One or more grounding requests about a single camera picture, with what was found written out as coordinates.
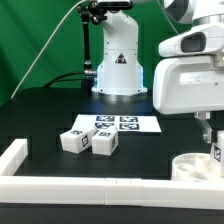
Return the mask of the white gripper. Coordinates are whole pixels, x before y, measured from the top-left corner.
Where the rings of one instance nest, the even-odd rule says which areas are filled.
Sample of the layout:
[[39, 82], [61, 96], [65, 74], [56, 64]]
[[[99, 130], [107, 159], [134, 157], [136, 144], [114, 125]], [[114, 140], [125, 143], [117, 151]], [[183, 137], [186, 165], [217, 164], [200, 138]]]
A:
[[210, 111], [224, 110], [224, 24], [198, 25], [159, 44], [153, 105], [162, 114], [193, 113], [212, 142]]

